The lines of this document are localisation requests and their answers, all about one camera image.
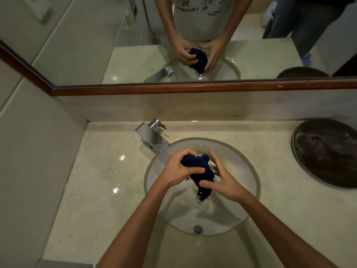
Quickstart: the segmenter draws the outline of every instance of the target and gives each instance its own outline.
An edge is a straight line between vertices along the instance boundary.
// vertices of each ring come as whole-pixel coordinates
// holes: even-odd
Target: sink
[[[205,76],[201,76],[194,69],[182,65],[177,60],[170,63],[170,67],[174,70],[174,73],[169,78],[164,78],[162,82],[219,81],[240,79],[239,69],[228,58],[219,59],[216,67]]]
[[[153,185],[169,157],[187,148],[199,154],[208,154],[208,149],[212,149],[240,184],[257,198],[260,197],[258,173],[248,158],[232,146],[208,138],[176,140],[163,152],[155,155],[145,173],[145,193]],[[163,199],[159,216],[174,228],[195,235],[197,232],[194,227],[197,229],[197,226],[203,229],[199,235],[216,235],[231,230],[248,218],[248,214],[239,204],[214,191],[204,201],[200,201],[197,191],[198,188],[191,179],[171,187]]]

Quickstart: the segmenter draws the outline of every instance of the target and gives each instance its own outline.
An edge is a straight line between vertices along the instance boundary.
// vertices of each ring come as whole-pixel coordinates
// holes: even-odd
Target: faucet handle
[[[161,121],[159,121],[157,118],[154,118],[154,119],[148,124],[148,126],[149,126],[150,128],[152,128],[154,131],[157,131],[157,129],[158,129],[159,127],[162,127],[162,128],[164,128],[165,130],[167,130],[167,129],[166,129],[166,126],[163,125],[163,124],[161,123]]]

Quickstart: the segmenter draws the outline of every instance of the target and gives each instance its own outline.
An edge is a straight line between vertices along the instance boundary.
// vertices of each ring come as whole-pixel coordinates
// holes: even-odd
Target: white t-shirt
[[[231,16],[234,0],[173,0],[176,30],[186,40],[219,37]]]

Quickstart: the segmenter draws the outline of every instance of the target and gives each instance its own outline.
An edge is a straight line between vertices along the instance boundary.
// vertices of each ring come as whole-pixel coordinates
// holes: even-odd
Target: countertop
[[[171,121],[163,137],[217,139],[252,162],[260,201],[340,268],[357,267],[357,190],[307,175],[290,149],[300,121]],[[97,263],[144,197],[154,152],[134,132],[140,122],[91,122],[84,134],[44,259]],[[251,219],[222,235],[183,234],[157,219],[144,267],[282,267]]]
[[[274,79],[287,68],[302,66],[291,38],[230,41],[223,57],[237,66],[241,80]],[[172,48],[163,45],[115,47],[102,84],[144,82],[172,59]]]

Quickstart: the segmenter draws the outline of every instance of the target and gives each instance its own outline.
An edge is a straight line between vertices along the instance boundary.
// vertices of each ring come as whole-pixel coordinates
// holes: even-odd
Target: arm
[[[270,243],[280,261],[286,268],[337,268],[324,255],[319,253],[282,221],[264,207],[247,189],[226,170],[219,158],[212,152],[218,183],[201,181],[200,186],[217,191],[226,198],[238,202],[250,215],[264,237]]]
[[[205,73],[203,75],[211,72],[215,68],[218,59],[222,55],[228,42],[231,40],[235,30],[243,19],[243,16],[247,12],[252,1],[253,0],[235,0],[231,16],[228,19],[222,35],[206,44],[199,44],[201,49],[211,50],[211,56],[205,67]]]
[[[162,173],[100,259],[97,268],[142,267],[157,213],[167,190],[189,175],[205,171],[201,167],[181,165],[182,157],[187,154],[197,156],[194,151],[187,149],[170,157]]]
[[[191,55],[186,51],[186,49],[194,48],[194,45],[183,39],[176,31],[171,0],[155,0],[155,3],[176,58],[186,66],[197,63],[196,55]]]

